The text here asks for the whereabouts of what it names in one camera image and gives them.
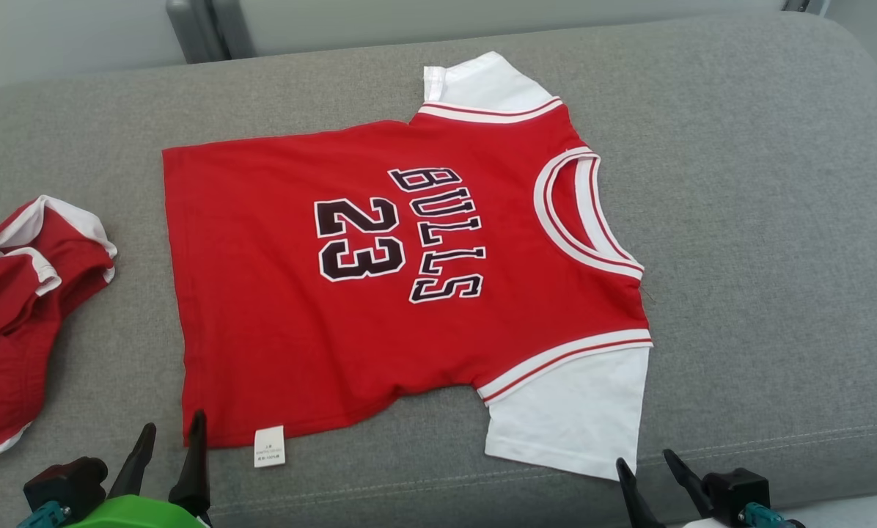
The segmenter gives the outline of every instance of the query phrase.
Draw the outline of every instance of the black clamp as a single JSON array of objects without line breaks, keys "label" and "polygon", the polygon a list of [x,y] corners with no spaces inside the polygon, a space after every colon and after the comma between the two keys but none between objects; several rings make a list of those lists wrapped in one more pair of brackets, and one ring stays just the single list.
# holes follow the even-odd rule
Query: black clamp
[{"label": "black clamp", "polygon": [[[25,484],[25,497],[33,514],[20,527],[63,526],[83,521],[104,501],[123,495],[139,495],[144,469],[151,461],[155,446],[155,424],[146,424],[133,451],[123,462],[120,474],[109,489],[100,485],[109,470],[99,458],[77,458],[64,465],[53,465]],[[207,417],[204,411],[194,414],[188,433],[188,453],[181,476],[168,494],[168,502],[177,505],[210,526],[210,482],[207,468]]]},{"label": "black clamp", "polygon": [[[805,528],[800,521],[784,519],[771,510],[768,479],[756,472],[737,468],[726,474],[711,472],[700,479],[672,450],[664,449],[663,454],[677,484],[686,488],[701,518],[714,518],[730,528]],[[618,458],[616,466],[631,526],[667,528],[650,512],[627,462]]]}]

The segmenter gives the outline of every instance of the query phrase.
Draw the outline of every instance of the couch seam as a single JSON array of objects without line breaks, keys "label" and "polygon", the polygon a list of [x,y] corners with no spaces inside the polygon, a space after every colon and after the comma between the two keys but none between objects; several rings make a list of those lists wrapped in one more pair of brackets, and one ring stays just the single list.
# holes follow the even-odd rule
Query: couch seam
[{"label": "couch seam", "polygon": [[[877,433],[869,433],[869,434],[855,435],[855,436],[843,436],[843,437],[838,437],[838,438],[827,438],[824,440],[801,441],[801,442],[798,442],[798,444],[771,445],[771,447],[761,447],[758,449],[744,449],[742,451],[726,451],[724,453],[703,455],[702,457],[687,457],[687,458],[684,458],[683,460],[684,461],[701,461],[701,459],[703,459],[703,458],[730,457],[730,455],[741,455],[744,453],[757,453],[760,451],[770,451],[771,449],[783,449],[785,447],[800,447],[801,445],[824,444],[824,442],[828,442],[828,441],[854,440],[857,438],[868,438],[870,436],[877,436]],[[640,467],[660,466],[660,465],[664,465],[665,463],[666,463],[666,461],[649,462],[646,464],[640,464]]]},{"label": "couch seam", "polygon": [[485,474],[463,474],[458,475],[458,477],[441,477],[441,478],[424,478],[421,480],[409,480],[406,482],[391,482],[389,484],[377,484],[377,485],[364,485],[361,488],[344,488],[344,489],[332,489],[332,491],[317,491],[313,494],[299,494],[299,495],[288,495],[285,497],[274,497],[271,499],[255,499],[252,501],[243,501],[243,502],[234,502],[234,505],[255,505],[260,502],[278,502],[278,501],[291,501],[295,499],[304,499],[307,497],[317,497],[319,495],[335,495],[335,494],[349,494],[351,491],[371,491],[372,489],[382,489],[382,488],[391,488],[391,487],[399,487],[399,485],[418,485],[418,484],[428,484],[432,482],[448,482],[453,480],[465,480],[468,478],[481,478],[481,477],[495,477],[496,475],[502,474],[518,474],[518,472],[538,472],[538,471],[547,471],[546,468],[522,468],[519,470],[510,470],[505,472],[486,472]]},{"label": "couch seam", "polygon": [[711,447],[698,447],[696,449],[687,449],[684,451],[678,451],[678,453],[680,453],[680,454],[700,453],[701,451],[710,451],[711,449],[722,449],[724,447],[742,447],[743,445],[765,444],[765,442],[768,442],[768,441],[790,440],[791,438],[805,438],[808,436],[817,436],[817,435],[821,435],[821,434],[831,434],[831,433],[840,433],[840,432],[846,432],[846,431],[855,431],[856,429],[870,430],[870,429],[876,429],[876,428],[877,428],[877,424],[874,424],[874,425],[855,425],[854,427],[851,427],[851,428],[829,429],[829,430],[825,430],[825,431],[816,431],[816,432],[812,432],[812,433],[803,433],[803,434],[795,434],[795,435],[789,435],[789,436],[780,436],[780,437],[776,437],[776,438],[767,438],[764,440],[740,441],[737,444],[723,444],[723,445],[711,445]]},{"label": "couch seam", "polygon": [[[854,428],[837,429],[837,430],[851,430],[851,429],[854,429]],[[800,438],[801,436],[810,436],[810,435],[793,435],[793,436],[786,437],[786,438]],[[758,449],[744,449],[741,451],[726,451],[724,453],[703,455],[702,457],[684,458],[684,460],[685,461],[700,461],[700,459],[704,459],[704,458],[729,457],[729,455],[740,455],[740,454],[744,454],[744,453],[757,453],[757,452],[761,452],[761,451],[771,451],[774,449],[783,449],[786,447],[800,447],[801,445],[826,444],[827,442],[832,442],[832,441],[846,441],[846,440],[854,440],[854,439],[858,439],[858,438],[868,438],[868,437],[872,437],[872,436],[877,436],[877,432],[862,434],[862,435],[852,435],[852,436],[846,436],[846,437],[827,438],[827,439],[823,439],[823,440],[796,442],[796,444],[771,445],[771,447],[761,447]],[[743,445],[758,444],[758,442],[761,442],[761,441],[744,442]],[[666,462],[663,462],[663,461],[647,462],[647,463],[639,462],[639,466],[640,467],[660,466],[660,465],[663,465],[665,463]],[[500,479],[500,480],[486,480],[486,481],[482,481],[482,482],[471,482],[471,483],[466,483],[466,484],[455,484],[455,485],[433,485],[433,487],[429,487],[429,488],[399,489],[399,491],[387,491],[387,492],[385,492],[385,494],[369,494],[369,495],[362,495],[362,496],[338,497],[335,499],[329,499],[329,500],[323,500],[323,501],[288,502],[288,504],[277,505],[277,507],[288,508],[288,507],[295,507],[295,505],[316,505],[316,504],[325,504],[326,502],[351,501],[351,500],[368,499],[368,498],[375,498],[375,497],[385,497],[385,496],[395,495],[395,494],[411,494],[411,492],[416,492],[416,491],[435,491],[436,489],[464,488],[467,485],[496,484],[496,483],[503,483],[503,482],[519,481],[519,480],[529,480],[529,479],[533,479],[533,478],[556,477],[557,475],[562,475],[563,477],[568,477],[568,475],[570,475],[570,474],[568,474],[568,472],[551,472],[552,470],[549,470],[547,468],[542,468],[542,467],[525,468],[525,469],[511,470],[511,471],[505,471],[505,472],[489,472],[488,474],[468,474],[468,475],[459,475],[459,477],[442,477],[442,478],[431,478],[431,479],[421,479],[421,480],[409,480],[409,481],[405,481],[405,482],[397,482],[397,483],[390,483],[390,484],[365,485],[364,487],[361,487],[361,488],[335,489],[335,491],[318,491],[318,492],[314,492],[313,494],[300,494],[300,495],[290,495],[287,497],[274,497],[274,498],[270,498],[270,499],[258,499],[258,500],[253,500],[253,501],[233,502],[233,504],[227,505],[226,507],[211,508],[211,511],[220,512],[220,511],[225,510],[227,512],[231,512],[231,511],[238,511],[238,507],[244,507],[244,505],[261,504],[261,502],[285,502],[285,501],[291,501],[294,499],[304,499],[307,497],[318,497],[318,496],[323,496],[323,495],[350,494],[352,491],[371,491],[372,489],[399,487],[399,485],[419,485],[419,484],[428,484],[428,483],[435,483],[435,482],[449,482],[449,481],[455,481],[455,480],[464,480],[464,479],[468,479],[468,478],[495,477],[495,475],[502,475],[502,474],[518,474],[519,472],[538,472],[538,471],[550,471],[550,472],[547,472],[547,474],[542,474],[542,475],[532,475],[531,477],[505,478],[505,479]],[[270,510],[272,508],[274,508],[274,507],[258,507],[258,508],[247,509],[247,511],[264,511],[264,510]]]},{"label": "couch seam", "polygon": [[[270,511],[274,509],[285,509],[291,507],[308,507],[308,505],[324,505],[330,504],[330,502],[341,502],[341,501],[355,501],[362,499],[372,499],[377,497],[388,497],[391,495],[401,495],[401,494],[418,494],[422,491],[436,491],[436,489],[453,489],[453,488],[468,488],[471,485],[486,485],[486,484],[503,484],[505,482],[516,482],[520,480],[532,480],[535,478],[550,478],[550,477],[568,477],[569,474],[566,472],[553,472],[553,474],[536,474],[531,477],[517,477],[517,478],[504,478],[500,480],[488,480],[483,482],[468,482],[465,484],[454,484],[454,485],[435,485],[432,488],[416,488],[416,489],[398,489],[398,491],[387,491],[384,494],[370,494],[358,497],[338,497],[336,499],[327,499],[323,501],[308,501],[308,502],[291,502],[287,505],[271,505],[271,507],[259,507],[259,508],[249,508],[246,509],[246,513],[250,512],[258,512],[258,511]],[[227,508],[227,511],[218,512],[217,514],[211,515],[211,517],[220,517],[222,515],[231,515],[234,512],[239,511],[238,509]]]}]

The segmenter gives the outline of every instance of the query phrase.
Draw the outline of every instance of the gray couch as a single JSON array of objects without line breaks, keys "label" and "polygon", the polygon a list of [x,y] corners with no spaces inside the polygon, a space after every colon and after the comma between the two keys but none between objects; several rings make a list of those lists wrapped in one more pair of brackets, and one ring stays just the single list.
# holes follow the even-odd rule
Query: gray couch
[{"label": "gray couch", "polygon": [[[422,66],[497,50],[565,99],[603,156],[617,237],[647,266],[641,488],[696,517],[660,451],[767,475],[781,507],[877,492],[877,67],[810,15],[294,54],[0,89],[0,221],[50,194],[93,211],[117,277],[67,320],[47,402],[0,455],[0,527],[21,485],[97,455],[119,471],[159,427],[144,494],[177,478],[183,338],[163,147],[406,120]],[[406,397],[355,427],[210,454],[217,526],[626,526],[617,484],[483,455],[471,389]]]}]

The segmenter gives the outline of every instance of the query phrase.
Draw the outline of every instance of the white label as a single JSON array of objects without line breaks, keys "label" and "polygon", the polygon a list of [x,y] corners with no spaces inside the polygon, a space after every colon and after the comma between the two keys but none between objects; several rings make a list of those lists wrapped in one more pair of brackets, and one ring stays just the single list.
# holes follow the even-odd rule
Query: white label
[{"label": "white label", "polygon": [[281,425],[260,429],[253,441],[253,467],[265,468],[285,464],[285,435]]}]

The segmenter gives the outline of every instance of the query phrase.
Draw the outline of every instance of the red stripe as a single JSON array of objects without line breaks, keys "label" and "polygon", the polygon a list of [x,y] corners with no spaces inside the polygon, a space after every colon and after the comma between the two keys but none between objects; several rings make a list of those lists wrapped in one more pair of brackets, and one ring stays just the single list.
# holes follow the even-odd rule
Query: red stripe
[{"label": "red stripe", "polygon": [[518,117],[518,116],[526,116],[526,114],[532,114],[534,111],[542,110],[543,108],[549,106],[552,103],[556,103],[559,98],[550,100],[549,103],[543,104],[542,106],[537,106],[533,108],[533,110],[526,111],[489,111],[489,110],[479,110],[477,108],[456,108],[453,106],[445,106],[440,103],[423,103],[422,106],[432,106],[435,108],[441,108],[442,110],[452,110],[452,111],[464,111],[467,114],[483,114],[483,116],[499,116],[499,117]]},{"label": "red stripe", "polygon": [[[549,181],[552,180],[553,174],[556,173],[557,167],[559,167],[559,164],[557,164],[556,167],[553,167],[553,169],[549,172],[549,176],[546,177],[546,184],[543,187],[543,193],[545,193],[546,188],[549,187]],[[549,220],[552,221],[552,224],[554,225],[554,227],[556,227],[556,231],[559,231],[559,223],[556,222],[556,219],[558,219],[558,217],[556,217],[555,206],[550,204],[548,200],[545,200],[545,204],[546,204],[546,216],[548,216]],[[602,262],[605,262],[606,264],[614,264],[616,266],[625,266],[627,268],[632,268],[632,270],[640,271],[640,273],[643,273],[643,271],[644,271],[644,267],[639,266],[637,264],[632,264],[630,262],[623,262],[623,261],[619,261],[619,260],[610,260],[609,258],[599,257],[599,255],[592,254],[592,252],[595,251],[594,249],[582,245],[574,237],[566,236],[566,234],[563,233],[562,231],[559,231],[559,234],[562,235],[563,240],[567,241],[567,243],[572,245],[572,247],[575,247],[576,250],[579,250],[581,253],[586,254],[587,257],[594,258],[594,260],[600,260]]]},{"label": "red stripe", "polygon": [[598,219],[598,226],[602,228],[602,233],[605,235],[605,240],[612,245],[612,248],[616,251],[617,254],[622,255],[622,257],[631,258],[631,256],[625,253],[620,247],[614,243],[612,235],[609,234],[609,228],[605,225],[605,220],[602,219],[602,208],[598,207],[598,197],[595,194],[595,165],[592,164],[592,168],[589,169],[589,181],[592,183],[589,185],[590,190],[590,198],[592,198],[592,206],[594,206],[595,217]]},{"label": "red stripe", "polygon": [[616,341],[614,343],[606,343],[605,345],[597,345],[597,347],[580,348],[580,350],[578,350],[578,351],[566,352],[565,354],[560,355],[558,358],[547,361],[545,364],[539,365],[539,367],[536,367],[535,369],[530,370],[528,373],[520,375],[520,377],[517,378],[515,381],[512,381],[509,384],[507,384],[505,388],[502,388],[498,392],[496,392],[492,395],[489,395],[489,397],[483,398],[483,401],[489,401],[491,399],[494,399],[495,397],[498,397],[501,393],[505,393],[506,391],[510,390],[513,387],[513,385],[519,384],[520,381],[526,380],[526,378],[529,378],[531,375],[536,374],[540,370],[543,370],[543,368],[549,367],[550,364],[562,361],[563,359],[565,359],[569,356],[580,354],[582,352],[594,351],[594,350],[597,350],[597,348],[615,347],[616,345],[627,345],[630,343],[648,344],[648,343],[650,343],[650,339],[629,339],[627,341]]}]

